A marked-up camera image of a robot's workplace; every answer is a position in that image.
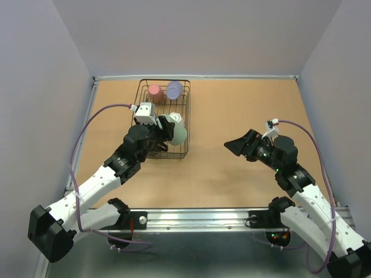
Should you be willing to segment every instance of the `robotic arm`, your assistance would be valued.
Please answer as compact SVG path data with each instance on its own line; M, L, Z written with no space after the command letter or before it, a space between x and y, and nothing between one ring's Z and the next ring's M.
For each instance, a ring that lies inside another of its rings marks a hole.
M28 238L44 254L50 262L63 258L74 243L87 233L78 229L78 206L83 229L101 229L116 224L128 212L129 208L119 199L111 199L96 210L87 212L104 195L123 185L140 170L149 151L167 151L165 142L173 145L181 144L187 137L187 131L179 124L178 115L157 116L155 105L141 103L139 107L132 105L135 112L133 125L123 143L103 163L102 166L75 191L51 204L47 208L37 206L30 215Z
M332 277L341 278L370 275L371 243L351 229L337 213L332 218L329 202L313 177L297 162L298 150L294 141L277 136L278 120L268 121L266 127L268 131L263 136L251 129L224 146L237 156L243 155L249 162L259 160L273 169L277 184L310 215L310 218L306 217L294 202L282 197L274 199L268 207L272 221L293 229L322 259L327 256L335 221L336 234L328 271Z

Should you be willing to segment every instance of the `back wall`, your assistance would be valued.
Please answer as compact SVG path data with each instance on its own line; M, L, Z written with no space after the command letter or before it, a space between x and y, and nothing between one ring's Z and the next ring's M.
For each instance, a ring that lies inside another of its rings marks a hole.
M341 0L53 0L94 76L299 74Z

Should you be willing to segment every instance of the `pink cup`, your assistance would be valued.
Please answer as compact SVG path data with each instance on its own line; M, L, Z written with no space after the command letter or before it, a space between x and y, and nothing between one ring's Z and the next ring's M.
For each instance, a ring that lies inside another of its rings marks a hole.
M165 94L160 86L157 84L152 84L148 88L149 101L154 104L159 104L165 98Z

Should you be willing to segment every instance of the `cup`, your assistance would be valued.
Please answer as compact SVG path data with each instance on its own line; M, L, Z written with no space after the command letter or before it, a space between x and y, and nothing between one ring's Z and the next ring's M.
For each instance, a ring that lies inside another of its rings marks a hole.
M148 100L154 104L159 104L165 98L162 88L157 84L152 84L148 87Z
M171 81L166 88L166 96L176 100L183 94L183 85L179 81Z

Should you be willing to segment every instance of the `black metal basket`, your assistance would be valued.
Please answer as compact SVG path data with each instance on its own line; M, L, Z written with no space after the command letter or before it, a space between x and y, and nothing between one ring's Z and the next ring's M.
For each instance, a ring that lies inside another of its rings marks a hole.
M183 94L177 100L170 100L167 97L156 104L155 113L157 115L170 114L172 112L179 113L184 121L184 127L187 130L187 139L178 146L168 145L167 152L150 152L148 158L153 159L183 159L190 148L190 122L191 122L191 82L189 80L179 79L142 79L139 82L137 94L135 96L135 105L140 103L151 102L149 100L148 88L152 84L159 85L166 95L166 87L170 81L179 81L183 85Z

